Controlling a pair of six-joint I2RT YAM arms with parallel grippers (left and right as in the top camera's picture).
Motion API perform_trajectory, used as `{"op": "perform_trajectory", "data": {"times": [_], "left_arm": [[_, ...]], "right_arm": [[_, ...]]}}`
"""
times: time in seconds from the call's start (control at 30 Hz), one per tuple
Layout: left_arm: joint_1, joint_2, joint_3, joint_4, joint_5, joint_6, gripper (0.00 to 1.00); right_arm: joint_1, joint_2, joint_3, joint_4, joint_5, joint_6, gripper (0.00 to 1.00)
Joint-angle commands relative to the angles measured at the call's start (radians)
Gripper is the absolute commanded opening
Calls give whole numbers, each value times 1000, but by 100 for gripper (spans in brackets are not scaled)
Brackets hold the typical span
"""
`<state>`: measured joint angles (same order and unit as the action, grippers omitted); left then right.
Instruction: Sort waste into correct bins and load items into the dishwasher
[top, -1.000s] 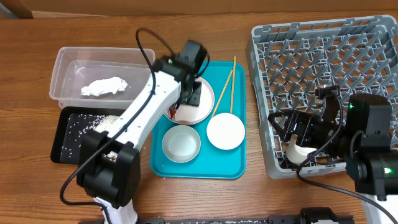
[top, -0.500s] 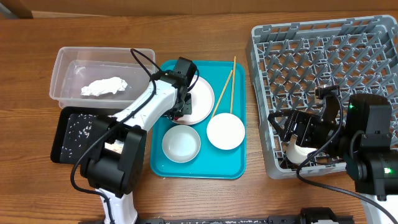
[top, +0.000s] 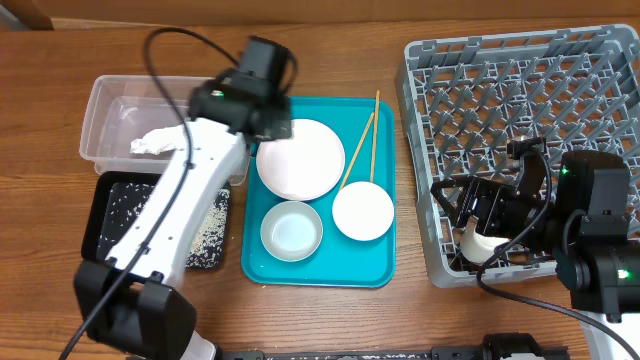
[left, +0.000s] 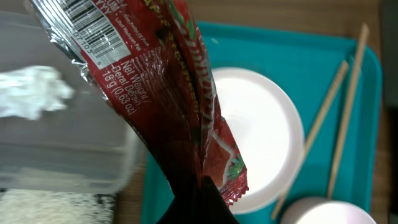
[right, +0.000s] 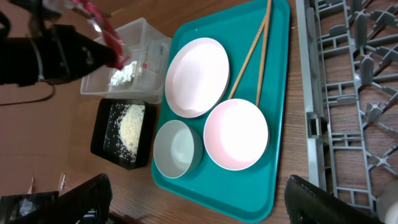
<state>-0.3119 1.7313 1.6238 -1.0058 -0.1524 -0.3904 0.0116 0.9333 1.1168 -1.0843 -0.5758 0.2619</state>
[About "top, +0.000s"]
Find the small white cup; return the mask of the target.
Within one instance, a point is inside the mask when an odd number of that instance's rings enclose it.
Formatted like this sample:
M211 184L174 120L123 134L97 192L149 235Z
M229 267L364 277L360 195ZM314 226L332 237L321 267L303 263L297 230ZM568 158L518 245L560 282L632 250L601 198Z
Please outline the small white cup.
M476 225L474 221L467 223L459 247L466 260L481 265L494 254L498 246L508 243L510 239L481 235L476 232Z

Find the large white plate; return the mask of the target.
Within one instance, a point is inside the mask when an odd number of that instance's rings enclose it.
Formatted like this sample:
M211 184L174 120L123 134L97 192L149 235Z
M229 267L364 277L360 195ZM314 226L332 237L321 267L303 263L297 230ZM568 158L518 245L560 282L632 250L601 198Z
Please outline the large white plate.
M288 139L259 145L258 175L275 195L309 201L331 191L346 163L343 144L327 125L312 119L294 119Z

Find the medium white bowl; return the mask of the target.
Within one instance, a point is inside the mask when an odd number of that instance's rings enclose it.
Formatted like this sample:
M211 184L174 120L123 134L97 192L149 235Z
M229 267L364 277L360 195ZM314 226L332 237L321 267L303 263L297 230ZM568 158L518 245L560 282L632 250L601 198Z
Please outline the medium white bowl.
M395 206L390 195L371 182L354 182L341 189L332 205L336 227L356 241L372 241L391 227Z

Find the wooden chopstick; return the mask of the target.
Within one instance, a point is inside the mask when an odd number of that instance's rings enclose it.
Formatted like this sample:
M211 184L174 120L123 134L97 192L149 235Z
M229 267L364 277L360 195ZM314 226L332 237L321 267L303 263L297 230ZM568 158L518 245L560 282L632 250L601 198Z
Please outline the wooden chopstick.
M355 162L356 162L357 157L358 157L358 155L360 153L360 150L361 150L361 148L363 146L364 140L365 140L365 138L366 138L366 136L367 136L367 134L369 132L369 129L370 129L372 123L373 123L373 120L374 120L374 112L372 112L370 114L370 116L369 116L369 119L368 119L368 121L367 121L367 123L365 125L365 128L364 128L364 130L363 130L363 132L361 134L361 137L360 137L360 139L358 141L356 149L355 149L355 151L354 151L354 153L353 153L353 155L351 157L351 160L349 162L347 170L345 171L344 177L343 177L343 179L342 179L342 181L340 183L339 190L342 190L345 187L346 183L347 183L347 180L348 180L348 178L349 178L349 176L350 176L350 174L352 172L352 169L353 169L353 167L355 165Z
M375 166L376 166L376 152L377 152L377 133L378 133L378 119L379 119L379 107L380 107L380 90L376 90L375 94L375 106L373 112L373 130L372 130L372 147L371 147L371 166L369 181L374 183L375 180Z

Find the grey bowl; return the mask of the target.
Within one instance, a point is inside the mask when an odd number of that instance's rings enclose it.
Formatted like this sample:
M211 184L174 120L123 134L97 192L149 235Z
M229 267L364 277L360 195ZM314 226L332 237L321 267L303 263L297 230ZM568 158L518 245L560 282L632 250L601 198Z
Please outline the grey bowl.
M284 262L310 257L320 246L324 227L318 213L308 204L285 201L264 216L260 237L266 251Z

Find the white napkin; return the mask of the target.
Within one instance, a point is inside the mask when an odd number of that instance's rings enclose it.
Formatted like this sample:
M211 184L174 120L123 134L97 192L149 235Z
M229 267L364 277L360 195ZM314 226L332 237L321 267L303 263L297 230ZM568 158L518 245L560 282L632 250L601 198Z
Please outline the white napkin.
M135 139L130 144L132 154L151 154L180 150L186 147L186 136L181 126L154 129L142 138Z

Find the white rice pile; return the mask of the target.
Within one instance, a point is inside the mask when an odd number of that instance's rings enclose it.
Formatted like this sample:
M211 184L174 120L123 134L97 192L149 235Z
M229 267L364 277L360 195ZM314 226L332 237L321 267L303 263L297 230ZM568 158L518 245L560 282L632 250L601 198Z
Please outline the white rice pile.
M140 215L154 189L150 184L116 183L107 201L96 257L104 260ZM225 183L210 206L192 243L187 268L214 269L222 261L229 218L231 185Z

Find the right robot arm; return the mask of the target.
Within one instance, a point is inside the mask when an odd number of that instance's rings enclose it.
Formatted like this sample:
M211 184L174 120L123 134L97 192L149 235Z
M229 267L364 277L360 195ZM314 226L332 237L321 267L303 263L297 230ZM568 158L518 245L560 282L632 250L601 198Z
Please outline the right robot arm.
M578 320L595 359L636 359L639 245L628 238L628 167L616 154L574 150L563 154L553 175L545 148L541 137L508 141L507 153L520 166L515 185L464 176L436 181L430 192L453 227L474 218L473 236L500 239L476 272L481 289ZM517 245L555 260L569 308L484 282L484 272Z

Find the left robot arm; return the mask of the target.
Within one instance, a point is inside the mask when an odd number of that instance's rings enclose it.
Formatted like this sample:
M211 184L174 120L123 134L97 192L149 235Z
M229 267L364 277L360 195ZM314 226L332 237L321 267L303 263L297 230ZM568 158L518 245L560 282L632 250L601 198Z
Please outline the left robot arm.
M290 84L298 61L285 46L251 36L232 67L196 87L176 115L184 141L142 212L105 258L97 248L112 183L144 176L103 174L73 280L83 318L60 356L82 336L142 359L219 359L195 329L197 311L178 291L193 240L247 145L292 135Z

